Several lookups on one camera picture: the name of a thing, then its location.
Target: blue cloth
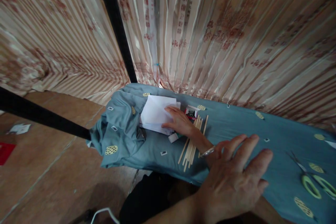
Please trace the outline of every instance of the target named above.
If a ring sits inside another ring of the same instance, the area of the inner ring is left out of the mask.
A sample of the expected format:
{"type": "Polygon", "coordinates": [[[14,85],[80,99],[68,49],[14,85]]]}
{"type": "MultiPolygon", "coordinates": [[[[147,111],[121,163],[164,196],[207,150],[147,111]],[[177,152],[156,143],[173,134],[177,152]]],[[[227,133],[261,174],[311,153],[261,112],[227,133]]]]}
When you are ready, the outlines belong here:
{"type": "Polygon", "coordinates": [[[102,167],[130,166],[154,170],[196,185],[201,185],[206,178],[209,171],[205,161],[198,158],[198,151],[193,165],[186,172],[183,172],[182,162],[177,164],[185,137],[171,144],[166,135],[138,127],[140,114],[147,101],[144,93],[176,98],[181,102],[182,110],[188,104],[194,107],[205,106],[206,110],[199,111],[199,115],[204,119],[209,115],[205,135],[214,145],[240,134],[258,134],[260,140],[250,160],[264,148],[273,151],[274,158],[263,176],[270,184],[264,197],[278,213],[295,223],[316,223],[296,205],[294,197],[298,197],[319,222],[336,223],[336,201],[312,179],[322,195],[321,199],[314,198],[301,183],[301,169],[286,155],[286,152],[293,151],[309,172],[319,175],[336,187],[336,149],[314,137],[315,134],[321,134],[325,140],[336,142],[335,134],[271,114],[262,113],[264,119],[260,119],[255,110],[247,108],[232,105],[228,108],[223,103],[175,94],[158,87],[129,84],[113,94],[106,106],[113,107],[113,110],[106,109],[91,129],[92,144],[103,156],[102,167]],[[108,146],[117,146],[117,152],[105,155],[108,146]],[[167,151],[167,155],[161,155],[162,151],[167,151]],[[309,167],[309,163],[320,166],[326,173],[315,172],[309,167]]]}

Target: scissors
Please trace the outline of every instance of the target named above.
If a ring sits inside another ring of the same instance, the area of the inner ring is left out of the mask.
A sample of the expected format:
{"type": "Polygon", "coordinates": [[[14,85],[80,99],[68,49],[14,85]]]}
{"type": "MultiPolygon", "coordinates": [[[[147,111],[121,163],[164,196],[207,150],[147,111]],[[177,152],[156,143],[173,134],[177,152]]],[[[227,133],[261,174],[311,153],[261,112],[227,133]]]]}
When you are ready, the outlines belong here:
{"type": "Polygon", "coordinates": [[[307,172],[306,168],[300,163],[295,154],[292,152],[290,155],[288,152],[286,154],[301,168],[303,171],[301,176],[301,181],[305,189],[317,199],[321,199],[322,196],[319,190],[315,187],[309,175],[323,188],[323,190],[333,199],[336,200],[336,189],[324,178],[317,176],[316,174],[307,172]]]}

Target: person's leg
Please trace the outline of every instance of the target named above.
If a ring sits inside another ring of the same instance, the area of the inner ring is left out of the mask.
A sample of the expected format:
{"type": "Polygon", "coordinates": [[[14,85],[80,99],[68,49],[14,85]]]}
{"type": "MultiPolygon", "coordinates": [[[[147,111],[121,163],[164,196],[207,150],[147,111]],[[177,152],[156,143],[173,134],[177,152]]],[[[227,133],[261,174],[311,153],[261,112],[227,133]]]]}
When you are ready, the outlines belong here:
{"type": "Polygon", "coordinates": [[[143,223],[167,209],[167,195],[175,181],[167,174],[152,172],[149,176],[144,175],[122,206],[120,223],[143,223]]]}

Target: curtain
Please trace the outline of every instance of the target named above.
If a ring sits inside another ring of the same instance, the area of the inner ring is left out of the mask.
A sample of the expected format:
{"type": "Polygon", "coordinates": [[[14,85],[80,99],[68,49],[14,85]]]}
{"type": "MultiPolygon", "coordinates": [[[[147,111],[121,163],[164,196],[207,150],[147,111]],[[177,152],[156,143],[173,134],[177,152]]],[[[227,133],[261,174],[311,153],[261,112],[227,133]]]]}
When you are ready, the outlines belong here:
{"type": "Polygon", "coordinates": [[[138,81],[331,129],[336,0],[118,0],[138,81]]]}
{"type": "Polygon", "coordinates": [[[105,105],[129,82],[102,0],[1,0],[1,86],[105,105]]]}

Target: fingernail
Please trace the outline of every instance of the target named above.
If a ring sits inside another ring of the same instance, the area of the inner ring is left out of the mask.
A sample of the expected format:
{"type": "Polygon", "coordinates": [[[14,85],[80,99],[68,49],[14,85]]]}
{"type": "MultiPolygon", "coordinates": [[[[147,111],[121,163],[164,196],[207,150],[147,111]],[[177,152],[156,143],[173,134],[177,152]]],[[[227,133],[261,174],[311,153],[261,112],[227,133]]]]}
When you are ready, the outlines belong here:
{"type": "Polygon", "coordinates": [[[271,154],[272,153],[272,151],[270,149],[263,149],[262,151],[265,152],[266,154],[271,154]]]}
{"type": "Polygon", "coordinates": [[[255,138],[259,138],[259,137],[258,137],[257,134],[252,134],[252,135],[250,136],[250,138],[255,139],[255,138]]]}

